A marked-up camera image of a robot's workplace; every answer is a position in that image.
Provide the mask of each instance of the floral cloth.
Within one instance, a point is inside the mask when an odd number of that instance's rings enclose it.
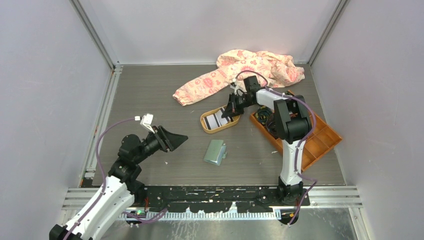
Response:
[[[287,87],[305,78],[303,67],[296,67],[292,56],[269,51],[231,50],[221,54],[216,65],[217,70],[203,74],[177,89],[173,98],[183,106],[197,103],[228,86],[243,70],[263,75],[272,88]],[[244,72],[237,78],[236,84],[244,90],[243,79],[255,75]],[[265,86],[266,83],[260,76],[257,76],[257,80],[261,86]]]

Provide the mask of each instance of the orange wooden organizer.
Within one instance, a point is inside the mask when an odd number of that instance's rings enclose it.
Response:
[[[316,113],[316,127],[313,133],[306,139],[302,155],[302,172],[312,166],[316,161],[322,158],[326,153],[333,149],[342,137],[337,134],[330,126],[327,125]],[[255,112],[250,115],[252,123],[265,135],[268,141],[283,154],[283,143],[281,139],[275,139],[258,120],[255,118]]]

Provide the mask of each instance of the robotic arm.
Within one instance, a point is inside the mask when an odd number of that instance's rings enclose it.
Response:
[[[76,216],[64,226],[56,224],[50,231],[50,240],[63,240],[68,232],[71,232],[68,240],[98,240],[123,211],[134,204],[141,205],[145,202],[147,196],[145,185],[136,180],[142,171],[139,163],[158,150],[174,151],[188,139],[187,136],[171,133],[162,126],[150,126],[152,118],[151,114],[147,114],[141,121],[149,130],[145,139],[140,141],[134,134],[122,139],[118,158],[106,177],[104,192],[100,187]],[[78,222],[88,209],[89,213]]]
[[[283,163],[278,178],[277,195],[280,201],[297,198],[304,191],[302,178],[295,171],[295,169],[302,169],[304,141],[299,146],[297,162],[295,161],[295,152],[299,141],[312,128],[308,110],[305,106],[284,94],[282,96],[276,95],[261,87],[256,76],[244,79],[244,85],[246,92],[241,95],[235,93],[229,95],[228,104],[222,117],[238,116],[244,113],[244,108],[255,104],[264,105],[274,111],[275,129],[283,146]],[[305,101],[301,95],[294,97]]]

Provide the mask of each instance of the white wall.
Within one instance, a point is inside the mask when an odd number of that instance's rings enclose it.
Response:
[[[232,49],[306,63],[338,2],[81,0],[121,64],[215,63]]]
[[[68,0],[0,1],[0,239],[47,239],[111,70]]]
[[[423,239],[424,2],[350,1],[313,65],[375,239]]]

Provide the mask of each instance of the scratched black base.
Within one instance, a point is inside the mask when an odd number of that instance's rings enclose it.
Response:
[[[192,213],[225,213],[233,202],[238,213],[270,213],[271,206],[295,206],[299,201],[300,196],[281,202],[276,190],[275,186],[147,186],[147,196],[150,211],[167,208],[171,213],[185,213],[188,207]],[[309,205],[306,196],[302,206]]]

